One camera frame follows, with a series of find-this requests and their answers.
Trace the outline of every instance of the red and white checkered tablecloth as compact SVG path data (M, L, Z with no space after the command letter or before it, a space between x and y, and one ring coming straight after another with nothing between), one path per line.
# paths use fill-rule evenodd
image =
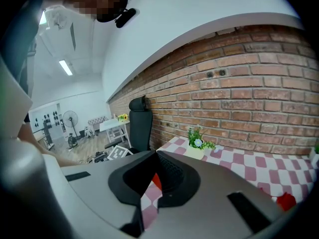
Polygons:
M186 153L188 139L174 137L158 150L180 155ZM308 195L316 181L318 164L313 167L307 156L265 154L218 145L206 149L203 161L222 165L273 196L275 201L285 192L292 194L297 203ZM147 229L157 216L157 202L161 190L153 183L141 198L144 227Z

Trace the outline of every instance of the brick wall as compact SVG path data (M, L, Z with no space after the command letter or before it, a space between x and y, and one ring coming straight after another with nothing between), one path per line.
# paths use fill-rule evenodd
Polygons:
M151 147L190 125L235 148L309 154L319 137L319 69L303 33L259 25L189 43L155 62L111 100L129 113L146 95L154 114Z

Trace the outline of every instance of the fan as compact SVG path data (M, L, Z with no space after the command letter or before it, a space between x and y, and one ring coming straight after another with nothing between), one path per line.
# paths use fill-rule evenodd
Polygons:
M72 127L74 132L75 132L76 137L78 137L78 135L76 134L76 131L74 129L74 127L78 123L78 116L76 115L76 113L74 111L65 112L63 115L63 122L67 127Z

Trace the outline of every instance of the ceiling light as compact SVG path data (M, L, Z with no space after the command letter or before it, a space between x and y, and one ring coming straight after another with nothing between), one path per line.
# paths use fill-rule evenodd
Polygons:
M46 24L46 18L45 18L44 11L43 11L43 13L42 13L42 16L41 16L39 25L42 25L42 24Z
M73 75L70 68L68 67L68 65L65 63L64 60L59 61L60 65L62 66L62 68L65 70L67 75Z

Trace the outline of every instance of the floor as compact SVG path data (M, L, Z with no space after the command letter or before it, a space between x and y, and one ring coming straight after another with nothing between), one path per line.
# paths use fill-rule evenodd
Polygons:
M86 163L97 151L105 151L104 145L109 143L106 132L99 132L96 136L90 138L81 138L78 140L78 146L69 150L69 144L64 138L59 138L53 141L55 146L51 149L52 152L80 163ZM119 144L122 147L129 148L127 142Z

